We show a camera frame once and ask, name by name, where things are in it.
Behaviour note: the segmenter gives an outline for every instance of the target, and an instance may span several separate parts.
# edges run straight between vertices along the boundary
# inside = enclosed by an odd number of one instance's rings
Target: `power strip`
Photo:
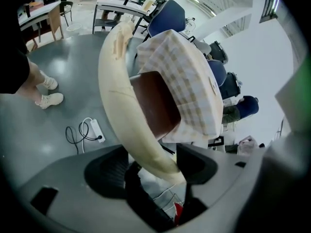
[[[91,126],[93,128],[93,131],[94,131],[96,137],[101,136],[101,139],[98,139],[98,141],[99,142],[104,142],[106,139],[104,137],[104,134],[103,134],[101,128],[99,127],[99,124],[98,124],[97,120],[93,119],[93,120],[91,120],[90,123],[91,123]]]

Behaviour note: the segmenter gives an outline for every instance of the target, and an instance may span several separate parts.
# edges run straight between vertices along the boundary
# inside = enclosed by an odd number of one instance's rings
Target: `checkered cloth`
[[[158,71],[168,86],[181,122],[163,142],[194,142],[219,136],[223,100],[203,54],[174,30],[137,47],[140,73]]]

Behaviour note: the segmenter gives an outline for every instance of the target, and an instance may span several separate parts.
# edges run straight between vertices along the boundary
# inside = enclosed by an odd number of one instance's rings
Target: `black shorts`
[[[5,67],[0,73],[0,93],[14,94],[29,76],[29,63],[26,56],[27,47],[22,39],[18,18],[13,14],[10,28],[13,39],[6,47]]]

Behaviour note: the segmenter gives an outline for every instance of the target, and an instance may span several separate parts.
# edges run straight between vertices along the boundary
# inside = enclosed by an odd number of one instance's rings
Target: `dark blue chair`
[[[166,1],[160,8],[160,11],[152,18],[147,27],[147,36],[153,37],[158,33],[173,29],[176,32],[183,31],[186,27],[185,10],[174,0]]]
[[[227,78],[227,72],[223,63],[219,60],[208,60],[207,62],[212,69],[217,85],[222,86],[225,82],[225,79]]]

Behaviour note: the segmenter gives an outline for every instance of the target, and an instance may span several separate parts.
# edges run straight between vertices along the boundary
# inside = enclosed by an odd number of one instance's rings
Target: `white sneaker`
[[[48,96],[42,95],[40,103],[35,102],[36,105],[42,109],[48,108],[50,105],[58,105],[64,100],[64,95],[61,93],[54,93]]]
[[[56,89],[56,87],[58,86],[57,81],[54,78],[46,75],[43,71],[40,71],[40,72],[42,76],[44,77],[44,82],[42,83],[42,85],[44,85],[48,90]]]

